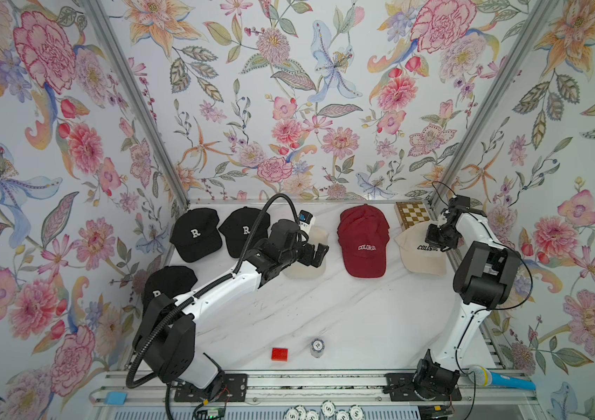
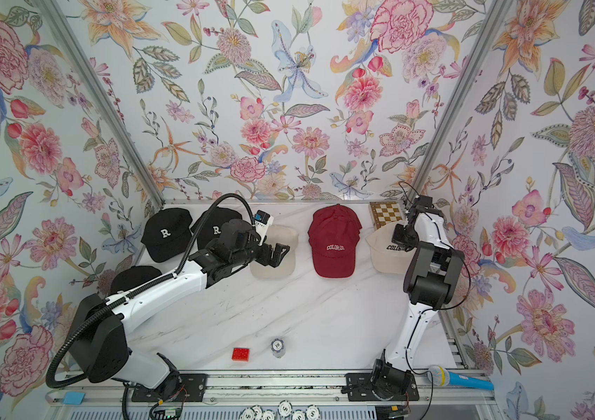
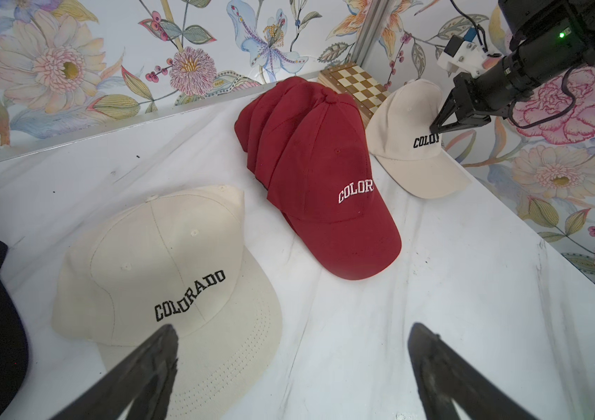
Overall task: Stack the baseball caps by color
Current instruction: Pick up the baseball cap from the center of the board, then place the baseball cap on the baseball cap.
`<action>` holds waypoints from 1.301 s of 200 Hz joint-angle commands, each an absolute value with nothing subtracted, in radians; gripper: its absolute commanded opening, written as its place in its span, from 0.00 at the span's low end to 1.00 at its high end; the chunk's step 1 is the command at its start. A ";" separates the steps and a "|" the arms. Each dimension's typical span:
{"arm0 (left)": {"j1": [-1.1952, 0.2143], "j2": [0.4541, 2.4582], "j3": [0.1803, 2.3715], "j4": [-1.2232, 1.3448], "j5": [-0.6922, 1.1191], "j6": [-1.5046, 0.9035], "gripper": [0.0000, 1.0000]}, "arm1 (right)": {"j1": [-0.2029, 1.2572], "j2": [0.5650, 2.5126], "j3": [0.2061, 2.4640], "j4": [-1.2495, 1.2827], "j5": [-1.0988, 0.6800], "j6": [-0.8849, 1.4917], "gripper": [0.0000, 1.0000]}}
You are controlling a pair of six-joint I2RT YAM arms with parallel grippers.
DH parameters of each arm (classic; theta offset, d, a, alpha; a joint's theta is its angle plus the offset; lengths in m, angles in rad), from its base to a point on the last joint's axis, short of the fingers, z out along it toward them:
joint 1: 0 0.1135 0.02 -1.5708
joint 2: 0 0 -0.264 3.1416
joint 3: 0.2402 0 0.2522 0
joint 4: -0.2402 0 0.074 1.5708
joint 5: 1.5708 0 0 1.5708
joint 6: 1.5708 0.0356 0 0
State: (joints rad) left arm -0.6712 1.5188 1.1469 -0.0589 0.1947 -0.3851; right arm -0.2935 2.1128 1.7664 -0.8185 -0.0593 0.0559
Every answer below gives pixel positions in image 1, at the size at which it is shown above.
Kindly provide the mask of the red cap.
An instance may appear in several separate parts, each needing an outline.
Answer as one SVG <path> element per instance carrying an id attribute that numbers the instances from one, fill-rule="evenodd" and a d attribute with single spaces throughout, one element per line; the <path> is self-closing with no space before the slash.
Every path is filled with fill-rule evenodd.
<path id="1" fill-rule="evenodd" d="M 343 262 L 354 278 L 381 278 L 387 269 L 389 225 L 384 213 L 374 206 L 361 205 L 340 215 L 337 230 Z"/>

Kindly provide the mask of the black cap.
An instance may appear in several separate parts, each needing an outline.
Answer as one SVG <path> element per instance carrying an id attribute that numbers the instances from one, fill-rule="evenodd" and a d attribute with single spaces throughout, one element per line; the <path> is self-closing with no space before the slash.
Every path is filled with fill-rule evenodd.
<path id="1" fill-rule="evenodd" d="M 259 208 L 249 208 L 244 206 L 234 210 L 229 217 L 227 217 L 219 227 L 220 234 L 225 237 L 227 251 L 232 258 L 239 258 L 241 256 L 241 250 L 251 233 L 252 227 L 257 217 L 261 214 L 262 210 Z M 249 248 L 253 248 L 255 243 L 260 239 L 266 239 L 268 237 L 268 230 L 270 227 L 270 215 L 265 213 L 262 215 L 262 219 L 259 223 L 259 227 L 253 235 L 253 239 L 249 245 Z"/>
<path id="2" fill-rule="evenodd" d="M 213 208 L 194 208 L 178 218 L 169 238 L 186 263 L 195 263 L 222 247 L 220 218 Z"/>
<path id="3" fill-rule="evenodd" d="M 174 298 L 180 294 L 189 292 L 198 282 L 195 272 L 186 266 L 166 266 L 151 274 L 141 294 L 143 311 L 146 312 L 150 302 L 165 295 Z"/>

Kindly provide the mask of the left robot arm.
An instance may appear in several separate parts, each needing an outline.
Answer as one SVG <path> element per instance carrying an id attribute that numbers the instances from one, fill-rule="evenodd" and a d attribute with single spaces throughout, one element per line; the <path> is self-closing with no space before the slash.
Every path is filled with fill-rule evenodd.
<path id="1" fill-rule="evenodd" d="M 236 265 L 215 280 L 176 297 L 154 297 L 133 341 L 127 388 L 158 379 L 218 395 L 225 387 L 225 372 L 197 349 L 197 324 L 234 299 L 258 291 L 295 263 L 320 267 L 329 248 L 309 242 L 313 225 L 312 213 L 293 210 L 291 219 L 271 226 L 268 238 L 248 238 Z"/>

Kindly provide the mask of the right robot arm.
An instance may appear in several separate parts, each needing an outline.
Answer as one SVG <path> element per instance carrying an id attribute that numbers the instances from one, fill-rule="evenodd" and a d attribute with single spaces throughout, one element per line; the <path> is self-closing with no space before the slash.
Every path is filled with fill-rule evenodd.
<path id="1" fill-rule="evenodd" d="M 468 247 L 455 271 L 452 288 L 460 303 L 452 307 L 446 329 L 417 364 L 414 386 L 433 395 L 449 396 L 457 388 L 460 363 L 479 325 L 499 311 L 512 292 L 521 255 L 494 236 L 486 214 L 471 208 L 471 199 L 452 197 L 442 211 L 445 223 L 430 224 L 424 242 L 442 252 Z"/>

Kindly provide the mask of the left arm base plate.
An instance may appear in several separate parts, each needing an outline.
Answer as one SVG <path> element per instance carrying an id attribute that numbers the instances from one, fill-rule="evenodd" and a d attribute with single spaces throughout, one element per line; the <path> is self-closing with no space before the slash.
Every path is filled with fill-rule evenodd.
<path id="1" fill-rule="evenodd" d="M 193 404 L 200 404 L 204 401 L 210 403 L 243 403 L 246 400 L 247 391 L 247 374 L 222 373 L 202 390 L 190 383 L 177 386 L 174 401 L 176 403 Z"/>

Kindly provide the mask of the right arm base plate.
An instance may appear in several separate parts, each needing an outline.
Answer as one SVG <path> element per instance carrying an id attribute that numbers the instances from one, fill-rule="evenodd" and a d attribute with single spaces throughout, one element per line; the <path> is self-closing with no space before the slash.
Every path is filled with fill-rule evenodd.
<path id="1" fill-rule="evenodd" d="M 451 395 L 438 393 L 437 391 L 421 388 L 414 384 L 412 372 L 388 373 L 385 374 L 386 385 L 382 387 L 382 393 L 389 395 L 392 402 L 460 402 L 463 397 L 458 388 L 455 388 Z"/>

